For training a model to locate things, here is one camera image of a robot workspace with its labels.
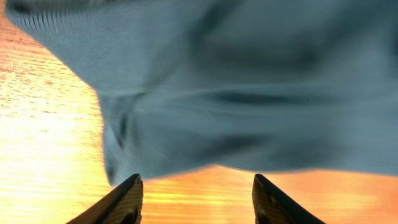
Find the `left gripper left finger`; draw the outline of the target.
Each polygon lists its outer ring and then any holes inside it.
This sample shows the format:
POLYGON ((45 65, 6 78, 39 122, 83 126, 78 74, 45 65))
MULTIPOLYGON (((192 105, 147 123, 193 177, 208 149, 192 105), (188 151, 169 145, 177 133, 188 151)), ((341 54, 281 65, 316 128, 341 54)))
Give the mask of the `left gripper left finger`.
POLYGON ((144 184, 133 174, 67 224, 140 224, 144 184))

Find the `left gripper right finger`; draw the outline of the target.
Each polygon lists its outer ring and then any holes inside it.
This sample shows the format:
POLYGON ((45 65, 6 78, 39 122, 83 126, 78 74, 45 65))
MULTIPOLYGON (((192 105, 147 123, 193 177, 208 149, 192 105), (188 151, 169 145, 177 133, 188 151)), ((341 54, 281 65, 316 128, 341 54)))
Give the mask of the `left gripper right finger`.
POLYGON ((325 224, 261 174, 254 176, 256 224, 325 224))

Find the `blue polo shirt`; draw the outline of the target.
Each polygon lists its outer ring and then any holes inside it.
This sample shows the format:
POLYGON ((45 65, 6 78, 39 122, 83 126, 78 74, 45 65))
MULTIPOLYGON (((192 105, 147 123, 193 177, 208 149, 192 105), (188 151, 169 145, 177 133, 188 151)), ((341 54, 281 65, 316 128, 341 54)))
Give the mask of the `blue polo shirt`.
POLYGON ((100 103, 109 183, 218 164, 397 174, 394 0, 8 1, 100 103))

